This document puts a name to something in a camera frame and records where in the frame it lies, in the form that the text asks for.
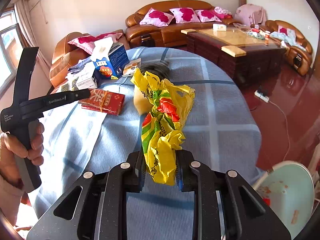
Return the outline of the person's left hand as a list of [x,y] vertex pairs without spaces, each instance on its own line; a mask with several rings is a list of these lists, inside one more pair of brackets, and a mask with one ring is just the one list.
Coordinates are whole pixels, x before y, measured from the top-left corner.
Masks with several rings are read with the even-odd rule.
[[31,142],[30,150],[27,150],[14,135],[1,133],[1,176],[7,182],[17,185],[21,180],[15,156],[27,158],[35,166],[43,164],[43,132],[44,126],[39,123],[36,129],[36,136]]

